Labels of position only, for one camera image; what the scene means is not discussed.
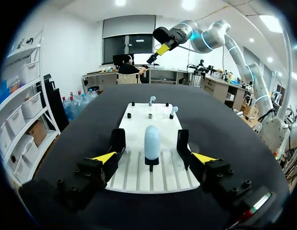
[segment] black table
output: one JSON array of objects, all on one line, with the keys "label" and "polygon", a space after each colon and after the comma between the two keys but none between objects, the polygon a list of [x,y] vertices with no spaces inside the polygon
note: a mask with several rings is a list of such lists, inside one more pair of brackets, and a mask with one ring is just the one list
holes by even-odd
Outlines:
[{"label": "black table", "polygon": [[[263,216],[273,218],[289,195],[285,176],[273,154],[249,126],[226,105],[198,87],[166,84],[117,85],[108,88],[64,130],[42,163],[35,180],[43,178],[56,185],[69,176],[77,160],[102,155],[110,135],[118,127],[130,102],[171,103],[189,130],[192,151],[224,158],[235,172],[265,185],[277,199]],[[104,191],[77,214],[88,224],[110,229],[222,229],[229,213],[215,199],[198,189],[162,195],[126,194]]]}]

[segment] plastic bottle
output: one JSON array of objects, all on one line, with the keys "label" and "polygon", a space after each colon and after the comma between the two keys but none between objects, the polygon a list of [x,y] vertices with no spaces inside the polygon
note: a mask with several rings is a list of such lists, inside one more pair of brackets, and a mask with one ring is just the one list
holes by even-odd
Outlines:
[{"label": "plastic bottle", "polygon": [[93,92],[92,89],[89,89],[87,97],[89,97],[91,101],[93,101],[97,96],[98,94],[96,92]]},{"label": "plastic bottle", "polygon": [[83,111],[83,109],[90,103],[91,101],[87,98],[87,96],[83,93],[81,95],[81,101],[80,101],[80,112]]},{"label": "plastic bottle", "polygon": [[74,97],[70,97],[70,111],[71,111],[71,120],[75,120],[79,114],[79,103],[74,100]]},{"label": "plastic bottle", "polygon": [[65,97],[63,97],[62,100],[63,100],[62,104],[63,104],[64,112],[66,113],[68,121],[70,122],[70,121],[72,121],[71,110],[70,110],[70,105],[69,105],[70,102],[66,101]]},{"label": "plastic bottle", "polygon": [[80,102],[82,100],[81,91],[78,91],[78,95],[74,96],[74,100]]}]

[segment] white storage box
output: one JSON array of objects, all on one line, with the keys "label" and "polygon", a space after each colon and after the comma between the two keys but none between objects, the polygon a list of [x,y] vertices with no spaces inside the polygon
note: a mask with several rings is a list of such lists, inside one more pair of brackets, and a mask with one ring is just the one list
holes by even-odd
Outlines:
[{"label": "white storage box", "polygon": [[28,176],[30,173],[30,168],[28,165],[25,163],[25,161],[21,158],[20,162],[17,166],[17,169],[15,171],[16,177],[19,179],[19,181],[24,184],[28,180]]},{"label": "white storage box", "polygon": [[20,105],[15,111],[13,111],[6,120],[14,135],[17,135],[25,125],[21,107],[22,105]]},{"label": "white storage box", "polygon": [[219,78],[219,79],[222,78],[222,74],[219,73],[219,72],[214,72],[212,75],[213,75],[213,77],[215,77],[215,78]]},{"label": "white storage box", "polygon": [[19,79],[22,84],[27,84],[39,76],[39,61],[24,65],[19,72]]},{"label": "white storage box", "polygon": [[34,142],[34,137],[24,134],[17,146],[14,148],[13,153],[15,155],[21,154],[25,163],[31,167],[39,155],[39,150]]},{"label": "white storage box", "polygon": [[7,132],[6,123],[0,127],[0,153],[4,157],[6,152],[11,145],[11,139]]},{"label": "white storage box", "polygon": [[37,93],[22,104],[22,111],[25,119],[33,118],[42,110],[40,93],[41,92]]},{"label": "white storage box", "polygon": [[226,98],[229,99],[229,100],[234,100],[235,95],[228,92],[227,95],[226,95]]}]

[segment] white robotic arm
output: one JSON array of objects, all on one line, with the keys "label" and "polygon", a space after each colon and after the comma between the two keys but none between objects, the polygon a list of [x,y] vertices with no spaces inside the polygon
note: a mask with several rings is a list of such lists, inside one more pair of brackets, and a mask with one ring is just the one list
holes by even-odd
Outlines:
[{"label": "white robotic arm", "polygon": [[196,22],[192,20],[185,20],[171,30],[159,27],[153,32],[153,36],[162,45],[151,56],[148,63],[152,63],[157,59],[158,55],[163,55],[165,52],[173,50],[189,39],[193,49],[203,54],[225,45],[233,57],[243,81],[253,82],[254,96],[259,109],[259,117],[261,118],[261,123],[254,128],[254,131],[266,143],[270,151],[277,158],[280,158],[284,151],[288,149],[289,137],[292,140],[290,147],[297,147],[297,125],[291,127],[292,135],[290,136],[289,126],[272,113],[274,110],[273,104],[259,66],[256,63],[250,65],[245,63],[239,46],[226,33],[229,29],[230,25],[225,20],[212,23],[206,31],[199,29]]}]

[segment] white pegboard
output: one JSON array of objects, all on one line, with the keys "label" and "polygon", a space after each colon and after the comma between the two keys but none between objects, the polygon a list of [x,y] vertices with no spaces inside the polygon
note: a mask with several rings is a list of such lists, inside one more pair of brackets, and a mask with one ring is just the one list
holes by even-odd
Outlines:
[{"label": "white pegboard", "polygon": [[[186,171],[176,150],[177,133],[182,126],[170,104],[130,103],[125,111],[120,127],[125,130],[126,150],[118,164],[118,169],[108,182],[106,189],[141,194],[174,193],[197,188],[200,184],[190,170]],[[159,165],[149,172],[144,164],[144,135],[148,126],[159,130]]]}]

